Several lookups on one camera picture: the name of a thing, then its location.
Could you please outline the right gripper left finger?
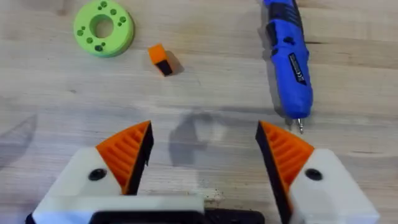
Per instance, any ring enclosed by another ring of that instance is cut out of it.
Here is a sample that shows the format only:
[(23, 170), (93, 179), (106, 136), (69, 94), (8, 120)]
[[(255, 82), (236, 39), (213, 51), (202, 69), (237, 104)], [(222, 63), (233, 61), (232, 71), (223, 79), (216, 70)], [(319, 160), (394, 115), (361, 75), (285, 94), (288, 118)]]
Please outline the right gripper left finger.
[(144, 121), (78, 150), (51, 186), (49, 197), (137, 194), (154, 145), (151, 121)]

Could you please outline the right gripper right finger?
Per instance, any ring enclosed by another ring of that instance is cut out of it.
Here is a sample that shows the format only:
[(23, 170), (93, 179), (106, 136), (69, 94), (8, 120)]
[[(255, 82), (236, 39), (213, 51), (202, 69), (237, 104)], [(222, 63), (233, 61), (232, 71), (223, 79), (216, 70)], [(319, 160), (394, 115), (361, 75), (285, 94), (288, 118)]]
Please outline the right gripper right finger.
[(379, 222), (379, 212), (333, 151), (265, 121), (258, 123), (255, 139), (282, 223)]

